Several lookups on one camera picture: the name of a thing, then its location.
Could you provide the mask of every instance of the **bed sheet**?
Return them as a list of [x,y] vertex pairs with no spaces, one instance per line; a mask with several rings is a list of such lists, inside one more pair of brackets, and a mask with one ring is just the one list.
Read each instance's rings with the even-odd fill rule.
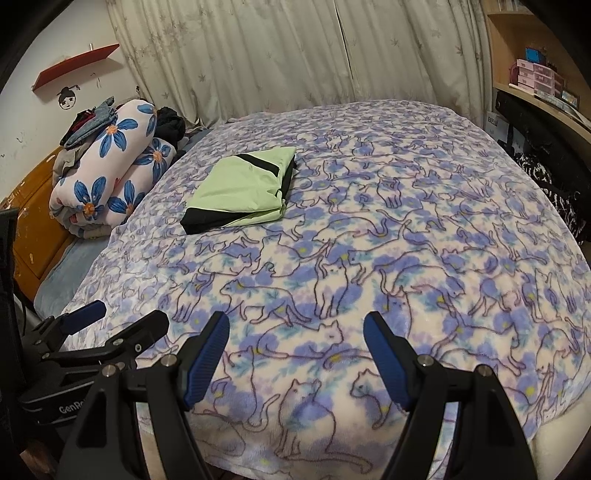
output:
[[[218,159],[290,145],[285,218],[184,234],[184,202]],[[363,341],[367,312],[445,365],[492,366],[531,440],[589,383],[589,280],[543,192],[451,110],[383,100],[259,114],[212,132],[114,231],[70,304],[102,299],[108,315],[67,347],[158,308],[171,326],[149,364],[223,310],[230,340],[189,415],[206,460],[250,478],[377,479],[405,415]]]
[[60,261],[41,282],[33,300],[39,318],[61,315],[70,303],[95,258],[105,249],[109,237],[74,240],[64,251]]

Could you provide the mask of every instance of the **red wall shelf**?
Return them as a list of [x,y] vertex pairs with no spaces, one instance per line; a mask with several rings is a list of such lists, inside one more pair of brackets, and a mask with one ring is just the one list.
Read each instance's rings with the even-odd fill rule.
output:
[[65,75],[66,73],[70,73],[72,70],[79,69],[80,67],[84,67],[85,65],[89,65],[99,60],[106,59],[109,55],[111,55],[115,50],[119,48],[119,44],[115,43],[113,45],[107,45],[106,47],[97,48],[96,50],[85,51],[80,55],[76,55],[75,57],[71,57],[60,63],[56,63],[52,65],[48,69],[43,70],[39,76],[37,77],[37,81],[35,85],[32,86],[33,92],[37,90],[40,86],[45,85],[46,83],[55,80],[56,78]]

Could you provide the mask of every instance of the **girl drawing on wall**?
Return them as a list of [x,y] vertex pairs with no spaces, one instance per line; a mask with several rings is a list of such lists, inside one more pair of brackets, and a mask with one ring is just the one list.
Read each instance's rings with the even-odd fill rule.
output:
[[64,110],[69,110],[76,103],[76,94],[74,93],[74,90],[72,90],[73,88],[80,90],[78,85],[72,85],[71,87],[62,88],[61,92],[58,93],[59,98],[57,101],[60,104],[60,107]]

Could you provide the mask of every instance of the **leaf pattern curtain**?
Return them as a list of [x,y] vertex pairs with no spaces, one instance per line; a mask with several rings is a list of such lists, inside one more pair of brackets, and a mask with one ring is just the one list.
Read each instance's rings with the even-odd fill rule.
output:
[[446,106],[482,127],[492,106],[480,0],[335,0],[358,100]]
[[354,100],[326,0],[107,0],[142,91],[206,125]]
[[482,126],[491,107],[479,0],[106,2],[142,92],[190,122],[397,98]]

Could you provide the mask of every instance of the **bolt head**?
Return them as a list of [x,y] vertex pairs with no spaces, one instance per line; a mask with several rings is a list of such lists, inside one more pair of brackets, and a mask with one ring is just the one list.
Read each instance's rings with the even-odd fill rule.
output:
[[476,367],[476,372],[483,377],[490,377],[494,373],[492,368],[488,365],[478,365],[478,367]]
[[433,365],[435,363],[435,360],[433,359],[433,357],[431,355],[419,355],[417,357],[417,361],[419,364],[421,364],[424,367],[430,367],[431,365]]
[[105,365],[103,367],[102,374],[107,378],[112,377],[116,373],[117,373],[117,367],[114,365],[109,364],[109,365]]
[[164,355],[161,359],[160,359],[160,363],[163,364],[165,367],[171,367],[173,366],[175,363],[177,362],[177,356],[176,355]]

